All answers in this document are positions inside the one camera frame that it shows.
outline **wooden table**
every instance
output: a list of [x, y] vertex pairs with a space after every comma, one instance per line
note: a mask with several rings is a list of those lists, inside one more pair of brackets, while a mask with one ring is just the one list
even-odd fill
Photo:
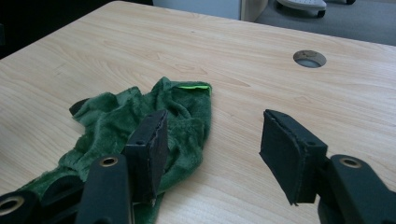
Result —
[[[320, 68], [297, 64], [301, 49]], [[204, 162], [165, 194], [158, 223], [318, 223], [259, 156], [262, 112], [287, 113], [396, 190], [396, 48], [244, 21], [106, 5], [0, 61], [0, 194], [45, 171], [84, 130], [68, 107], [161, 78], [213, 85]]]

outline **gray carpet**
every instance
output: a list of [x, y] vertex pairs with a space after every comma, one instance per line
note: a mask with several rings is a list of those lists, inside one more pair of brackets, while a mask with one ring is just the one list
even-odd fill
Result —
[[356, 0], [353, 5], [346, 5], [345, 0], [326, 3], [326, 14], [318, 19], [317, 11], [277, 9], [276, 0], [269, 0], [256, 22], [396, 46], [396, 0]]

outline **dark green fabric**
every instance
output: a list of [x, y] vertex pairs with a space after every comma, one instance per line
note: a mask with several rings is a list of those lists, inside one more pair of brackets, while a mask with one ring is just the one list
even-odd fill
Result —
[[[76, 146], [64, 154], [59, 166], [28, 183], [22, 189], [40, 197], [47, 187], [64, 175], [87, 179], [91, 163], [99, 157], [120, 153], [140, 121], [160, 109], [168, 111], [169, 156], [159, 192], [186, 179], [202, 162], [202, 149], [209, 135], [211, 87], [204, 82], [174, 82], [163, 77], [148, 94], [132, 87], [117, 95], [103, 93], [88, 100], [74, 119], [85, 133]], [[162, 195], [154, 207], [134, 207], [136, 223], [153, 223]]]

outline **chair wheel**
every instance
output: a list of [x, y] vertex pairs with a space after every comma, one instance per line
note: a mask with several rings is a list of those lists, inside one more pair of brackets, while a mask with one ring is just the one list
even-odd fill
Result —
[[318, 12], [318, 18], [324, 17], [324, 14], [326, 13], [326, 10], [321, 10]]
[[282, 9], [283, 5], [280, 4], [279, 2], [276, 2], [276, 9]]

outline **neon green strip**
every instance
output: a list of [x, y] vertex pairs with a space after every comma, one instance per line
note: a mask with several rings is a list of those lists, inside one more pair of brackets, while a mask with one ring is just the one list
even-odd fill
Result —
[[179, 88], [185, 90], [194, 90], [194, 89], [209, 90], [209, 95], [212, 94], [212, 88], [210, 88], [210, 86], [179, 86]]

